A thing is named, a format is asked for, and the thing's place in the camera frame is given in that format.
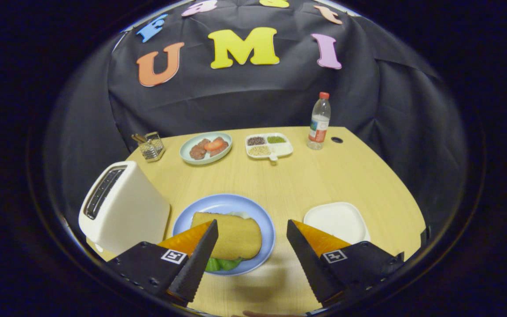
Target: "toaster slot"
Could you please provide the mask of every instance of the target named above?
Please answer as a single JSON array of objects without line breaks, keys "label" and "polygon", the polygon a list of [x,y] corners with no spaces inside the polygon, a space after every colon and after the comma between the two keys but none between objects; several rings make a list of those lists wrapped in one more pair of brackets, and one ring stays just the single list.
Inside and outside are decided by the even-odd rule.
[{"label": "toaster slot", "polygon": [[95,191],[93,191],[93,195],[91,196],[89,203],[87,203],[87,206],[85,207],[85,215],[88,218],[95,219],[95,217],[97,217],[97,214],[99,213],[99,209],[101,208],[103,201],[105,201],[105,198],[107,198],[109,191],[111,190],[111,188],[113,188],[114,183],[117,182],[117,180],[119,179],[125,168],[126,166],[112,168],[107,173],[107,175],[101,179],[101,182],[99,183]]}]

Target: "toaster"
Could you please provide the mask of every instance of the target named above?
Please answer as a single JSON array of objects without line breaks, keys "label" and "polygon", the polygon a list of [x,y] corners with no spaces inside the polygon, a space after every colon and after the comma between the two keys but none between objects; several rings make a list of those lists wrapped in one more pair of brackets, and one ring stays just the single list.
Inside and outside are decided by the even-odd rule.
[{"label": "toaster", "polygon": [[93,183],[79,227],[99,251],[117,256],[141,241],[163,240],[169,203],[134,161],[111,164]]}]

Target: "wire basket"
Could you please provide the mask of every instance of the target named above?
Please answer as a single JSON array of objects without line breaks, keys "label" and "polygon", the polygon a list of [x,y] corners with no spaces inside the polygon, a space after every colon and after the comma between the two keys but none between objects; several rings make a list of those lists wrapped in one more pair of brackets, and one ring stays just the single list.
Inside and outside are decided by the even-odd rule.
[{"label": "wire basket", "polygon": [[155,162],[162,158],[165,148],[162,139],[157,132],[145,135],[147,142],[138,143],[138,148],[145,158],[146,162]]}]

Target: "foam letter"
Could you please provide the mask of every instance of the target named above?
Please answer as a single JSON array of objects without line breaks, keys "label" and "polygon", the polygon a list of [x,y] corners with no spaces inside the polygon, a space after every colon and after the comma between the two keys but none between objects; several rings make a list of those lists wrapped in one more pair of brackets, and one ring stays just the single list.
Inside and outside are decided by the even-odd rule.
[{"label": "foam letter", "polygon": [[318,42],[318,48],[320,48],[320,59],[318,60],[318,65],[322,67],[335,68],[336,70],[342,68],[342,65],[336,58],[336,50],[334,49],[336,39],[323,34],[312,34],[312,37],[316,39]]},{"label": "foam letter", "polygon": [[253,52],[250,62],[254,65],[274,65],[279,63],[273,48],[273,36],[277,30],[273,28],[260,27],[253,29],[245,41],[237,36],[233,30],[219,30],[209,34],[215,42],[215,60],[211,68],[226,68],[233,64],[228,58],[228,52],[236,59],[236,62],[243,65],[248,56]]},{"label": "foam letter", "polygon": [[142,35],[142,43],[147,42],[147,40],[151,39],[155,34],[158,34],[159,31],[162,30],[163,26],[163,18],[165,18],[167,14],[162,14],[157,17],[155,20],[150,22],[147,26],[143,27],[142,30],[139,30],[137,34]]},{"label": "foam letter", "polygon": [[324,18],[326,18],[328,21],[335,23],[335,24],[343,24],[344,23],[341,20],[336,19],[336,16],[338,16],[338,14],[336,12],[332,12],[332,10],[330,10],[329,8],[322,7],[322,6],[314,6],[314,7],[317,8],[318,10],[320,10],[320,13],[322,14],[322,16]]},{"label": "foam letter", "polygon": [[266,7],[288,8],[288,2],[285,0],[259,0],[259,3]]},{"label": "foam letter", "polygon": [[194,4],[187,8],[185,12],[181,14],[181,16],[190,16],[199,12],[207,12],[210,10],[214,10],[217,7],[217,0],[207,0],[203,2],[199,2],[198,4]]},{"label": "foam letter", "polygon": [[163,51],[167,53],[167,67],[161,74],[154,72],[154,57],[158,52],[154,51],[139,58],[138,64],[138,80],[142,86],[152,87],[170,80],[179,70],[179,49],[185,43],[179,42],[166,46]]}]

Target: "white plate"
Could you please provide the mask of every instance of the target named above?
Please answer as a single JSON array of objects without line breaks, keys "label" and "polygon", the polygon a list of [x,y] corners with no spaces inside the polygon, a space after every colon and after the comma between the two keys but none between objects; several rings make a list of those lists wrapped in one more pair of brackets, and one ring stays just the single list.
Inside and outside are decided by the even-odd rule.
[{"label": "white plate", "polygon": [[[199,144],[199,142],[201,142],[203,139],[209,139],[212,142],[212,141],[214,141],[214,139],[218,138],[219,136],[221,138],[223,138],[223,140],[228,142],[228,147],[225,148],[224,151],[220,152],[219,154],[217,154],[213,157],[211,157],[210,152],[207,152],[205,154],[205,158],[203,158],[202,160],[195,160],[193,157],[191,157],[191,155],[189,155],[189,152],[191,151],[193,146],[196,146],[197,144]],[[193,138],[190,138],[187,142],[185,142],[181,146],[181,149],[179,149],[179,155],[181,156],[181,158],[185,162],[187,162],[189,164],[203,165],[203,164],[208,164],[208,163],[212,163],[214,161],[220,160],[228,152],[230,152],[231,148],[232,148],[232,137],[230,135],[228,135],[226,133],[222,133],[222,132],[209,132],[209,133],[203,133],[201,135],[197,135],[197,136],[194,136]]]},{"label": "white plate", "polygon": [[[256,136],[261,136],[265,140],[265,144],[248,146],[248,139],[256,137]],[[267,137],[269,137],[269,136],[280,136],[281,138],[284,138],[285,142],[269,143],[269,142],[267,142]],[[254,158],[254,159],[257,159],[257,158],[264,159],[264,158],[269,157],[269,160],[276,161],[278,157],[286,156],[286,155],[289,155],[292,153],[292,144],[290,144],[290,141],[288,140],[288,138],[282,133],[262,133],[262,134],[248,135],[248,136],[246,136],[245,143],[246,143],[246,154],[248,154],[249,157]],[[271,154],[269,154],[269,155],[251,155],[250,154],[249,151],[251,148],[263,147],[263,146],[267,146],[269,148]]]},{"label": "white plate", "polygon": [[303,222],[350,244],[361,241],[371,242],[363,217],[350,203],[339,202],[316,206],[304,215]]}]

